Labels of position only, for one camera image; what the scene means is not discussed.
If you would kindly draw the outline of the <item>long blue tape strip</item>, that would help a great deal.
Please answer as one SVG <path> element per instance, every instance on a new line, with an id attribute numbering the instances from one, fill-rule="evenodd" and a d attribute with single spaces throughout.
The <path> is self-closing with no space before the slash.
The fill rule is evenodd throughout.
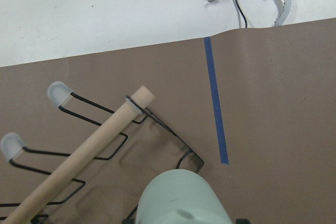
<path id="1" fill-rule="evenodd" d="M 210 37 L 204 37 L 204 48 L 205 56 L 208 70 L 209 85 L 211 89 L 211 97 L 214 111 L 216 135 L 218 141 L 218 149 L 220 162 L 222 164 L 229 164 L 229 158 L 227 153 L 226 138 L 225 138 L 225 129 L 221 111 L 221 102 L 219 99 L 218 85 L 216 78 L 215 62 L 212 49 L 212 42 Z"/>

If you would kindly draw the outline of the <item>wooden dowel rod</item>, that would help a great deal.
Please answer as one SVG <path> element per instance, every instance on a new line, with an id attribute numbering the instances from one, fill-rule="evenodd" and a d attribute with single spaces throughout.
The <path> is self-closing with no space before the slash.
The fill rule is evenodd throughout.
<path id="1" fill-rule="evenodd" d="M 54 199 L 117 135 L 146 108 L 155 96 L 141 86 L 60 166 L 55 169 L 5 220 L 29 223 Z"/>

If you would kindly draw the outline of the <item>brown paper table cover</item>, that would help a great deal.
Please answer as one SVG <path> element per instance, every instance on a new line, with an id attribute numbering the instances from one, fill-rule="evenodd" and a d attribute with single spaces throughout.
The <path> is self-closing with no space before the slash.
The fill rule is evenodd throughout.
<path id="1" fill-rule="evenodd" d="M 116 110 L 146 86 L 150 110 L 178 137 L 146 119 L 130 124 L 78 175 L 86 186 L 47 206 L 48 223 L 121 223 L 158 174 L 198 171 L 232 220 L 335 223 L 335 20 L 211 36 L 229 164 L 219 156 L 204 39 L 1 68 L 1 135 L 27 147 L 73 152 L 97 126 L 47 97 L 61 81 Z M 110 113 L 71 98 L 68 110 L 99 123 Z M 23 152 L 17 162 L 54 171 L 62 156 Z"/>

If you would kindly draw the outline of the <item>pale green plastic cup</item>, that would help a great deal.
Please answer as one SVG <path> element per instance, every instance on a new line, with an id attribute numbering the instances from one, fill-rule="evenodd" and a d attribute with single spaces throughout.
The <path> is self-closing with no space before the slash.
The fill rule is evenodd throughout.
<path id="1" fill-rule="evenodd" d="M 135 223 L 232 223 L 209 183 L 195 172 L 172 169 L 141 195 Z"/>

